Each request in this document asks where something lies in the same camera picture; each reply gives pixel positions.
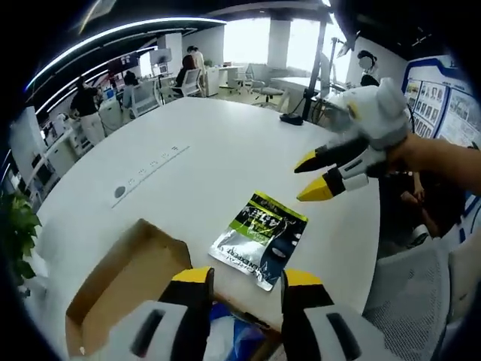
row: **black shirt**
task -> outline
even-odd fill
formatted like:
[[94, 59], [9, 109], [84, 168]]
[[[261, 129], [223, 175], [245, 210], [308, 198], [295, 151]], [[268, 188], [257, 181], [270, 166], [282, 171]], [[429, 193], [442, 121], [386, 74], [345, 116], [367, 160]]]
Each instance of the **black shirt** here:
[[70, 109], [77, 110], [80, 117], [96, 113], [97, 107], [95, 106], [93, 98], [97, 95], [97, 92], [98, 90], [96, 88], [79, 90], [72, 99]]

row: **person standing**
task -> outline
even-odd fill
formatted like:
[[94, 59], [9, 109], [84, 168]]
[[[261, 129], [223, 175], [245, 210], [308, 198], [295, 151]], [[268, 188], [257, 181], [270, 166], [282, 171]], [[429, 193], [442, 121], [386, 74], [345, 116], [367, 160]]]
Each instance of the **person standing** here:
[[95, 106], [95, 97], [101, 95], [96, 88], [87, 86], [82, 76], [77, 79], [77, 94], [70, 105], [70, 116], [80, 118], [82, 130], [92, 145], [97, 145], [105, 138], [104, 127]]
[[205, 97], [205, 65], [204, 65], [204, 55], [198, 50], [198, 47], [193, 45], [187, 48], [187, 53], [194, 59], [195, 67], [201, 69], [201, 73], [198, 77], [198, 85], [201, 88], [201, 94]]

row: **open cardboard box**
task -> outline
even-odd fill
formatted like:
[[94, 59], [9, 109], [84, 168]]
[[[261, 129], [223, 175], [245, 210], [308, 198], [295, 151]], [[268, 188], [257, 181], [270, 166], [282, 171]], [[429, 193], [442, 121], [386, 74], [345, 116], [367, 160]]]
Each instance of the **open cardboard box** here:
[[[65, 334], [69, 355], [89, 356], [101, 349], [115, 324], [142, 302], [158, 300], [172, 277], [191, 267], [184, 242], [146, 220], [136, 222], [93, 269], [68, 306]], [[275, 347], [278, 334], [269, 332], [267, 336], [253, 359], [264, 359], [266, 350]]]

